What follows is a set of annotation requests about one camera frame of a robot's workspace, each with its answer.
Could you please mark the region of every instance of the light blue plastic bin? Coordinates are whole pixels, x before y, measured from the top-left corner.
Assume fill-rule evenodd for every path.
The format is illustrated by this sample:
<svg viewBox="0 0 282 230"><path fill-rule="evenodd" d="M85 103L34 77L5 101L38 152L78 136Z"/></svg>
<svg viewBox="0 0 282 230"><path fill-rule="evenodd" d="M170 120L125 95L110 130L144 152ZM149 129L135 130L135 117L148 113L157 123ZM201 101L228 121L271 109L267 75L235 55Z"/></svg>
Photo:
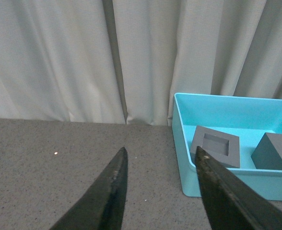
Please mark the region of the light blue plastic bin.
<svg viewBox="0 0 282 230"><path fill-rule="evenodd" d="M256 169L251 154L265 132L282 134L282 100L176 93L173 135L182 189L200 196L196 166L189 148L196 125L240 138L240 168L229 168L268 200L282 200L282 171Z"/></svg>

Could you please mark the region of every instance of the gray foam block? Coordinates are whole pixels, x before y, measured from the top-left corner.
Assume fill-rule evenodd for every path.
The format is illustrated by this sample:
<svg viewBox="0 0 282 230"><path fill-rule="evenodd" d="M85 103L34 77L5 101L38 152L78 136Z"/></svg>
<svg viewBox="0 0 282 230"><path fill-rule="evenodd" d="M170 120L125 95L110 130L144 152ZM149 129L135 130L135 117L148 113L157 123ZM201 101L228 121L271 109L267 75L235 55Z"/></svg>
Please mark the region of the gray foam block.
<svg viewBox="0 0 282 230"><path fill-rule="evenodd" d="M265 133L251 158L257 169L282 170L282 134Z"/></svg>
<svg viewBox="0 0 282 230"><path fill-rule="evenodd" d="M190 148L193 163L197 146L202 147L225 167L240 168L238 136L197 126Z"/></svg>

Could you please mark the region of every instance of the square foam block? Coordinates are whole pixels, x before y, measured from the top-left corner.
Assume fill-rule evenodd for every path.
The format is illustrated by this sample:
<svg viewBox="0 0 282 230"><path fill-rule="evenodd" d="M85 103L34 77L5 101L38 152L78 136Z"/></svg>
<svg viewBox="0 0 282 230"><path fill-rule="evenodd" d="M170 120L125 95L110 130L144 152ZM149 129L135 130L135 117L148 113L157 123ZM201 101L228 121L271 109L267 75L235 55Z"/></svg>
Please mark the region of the square foam block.
<svg viewBox="0 0 282 230"><path fill-rule="evenodd" d="M238 136L197 126L190 148L193 163L197 146L202 147L225 167L240 168Z"/></svg>
<svg viewBox="0 0 282 230"><path fill-rule="evenodd" d="M257 169L282 170L282 134L265 133L251 158Z"/></svg>

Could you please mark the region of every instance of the foam block with round hole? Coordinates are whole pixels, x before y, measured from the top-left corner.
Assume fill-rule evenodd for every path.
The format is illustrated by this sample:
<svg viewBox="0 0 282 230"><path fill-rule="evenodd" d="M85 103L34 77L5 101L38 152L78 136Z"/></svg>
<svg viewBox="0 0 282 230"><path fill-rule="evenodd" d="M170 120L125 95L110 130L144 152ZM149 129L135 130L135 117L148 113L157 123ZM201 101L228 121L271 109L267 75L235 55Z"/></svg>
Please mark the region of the foam block with round hole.
<svg viewBox="0 0 282 230"><path fill-rule="evenodd" d="M282 134L265 133L251 158L257 169L282 170Z"/></svg>

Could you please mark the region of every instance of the white curtain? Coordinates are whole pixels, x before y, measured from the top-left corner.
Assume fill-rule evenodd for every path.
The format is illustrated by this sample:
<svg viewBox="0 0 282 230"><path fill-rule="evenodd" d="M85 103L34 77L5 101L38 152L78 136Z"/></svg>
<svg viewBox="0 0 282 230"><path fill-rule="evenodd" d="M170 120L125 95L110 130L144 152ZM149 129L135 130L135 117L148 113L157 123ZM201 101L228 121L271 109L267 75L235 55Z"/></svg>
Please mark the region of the white curtain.
<svg viewBox="0 0 282 230"><path fill-rule="evenodd" d="M170 125L176 92L282 98L282 0L0 0L0 117Z"/></svg>

